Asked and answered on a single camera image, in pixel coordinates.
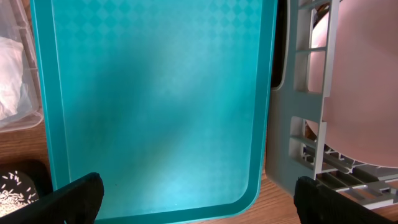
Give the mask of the pink plate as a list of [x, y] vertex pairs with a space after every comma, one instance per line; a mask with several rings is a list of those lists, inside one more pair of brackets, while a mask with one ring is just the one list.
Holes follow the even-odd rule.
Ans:
[[397, 167], [397, 0], [340, 2], [326, 145]]

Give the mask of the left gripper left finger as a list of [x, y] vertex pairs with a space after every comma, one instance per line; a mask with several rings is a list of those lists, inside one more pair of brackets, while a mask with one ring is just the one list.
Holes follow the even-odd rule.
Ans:
[[103, 181], [92, 172], [2, 217], [1, 223], [94, 223], [103, 196]]

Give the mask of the teal plastic tray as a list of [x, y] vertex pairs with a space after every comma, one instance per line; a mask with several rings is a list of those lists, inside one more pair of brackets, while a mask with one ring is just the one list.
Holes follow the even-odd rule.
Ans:
[[33, 0], [52, 183], [90, 172], [98, 223], [180, 223], [256, 201], [277, 1]]

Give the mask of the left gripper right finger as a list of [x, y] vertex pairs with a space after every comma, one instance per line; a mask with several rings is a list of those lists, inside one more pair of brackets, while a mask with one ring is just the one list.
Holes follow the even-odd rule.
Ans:
[[294, 205], [301, 224], [392, 224], [391, 220], [306, 176], [296, 181]]

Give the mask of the white napkin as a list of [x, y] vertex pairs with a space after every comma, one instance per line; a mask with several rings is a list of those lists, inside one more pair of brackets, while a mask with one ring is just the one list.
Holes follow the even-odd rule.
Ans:
[[1, 37], [1, 127], [15, 121], [29, 107], [20, 42]]

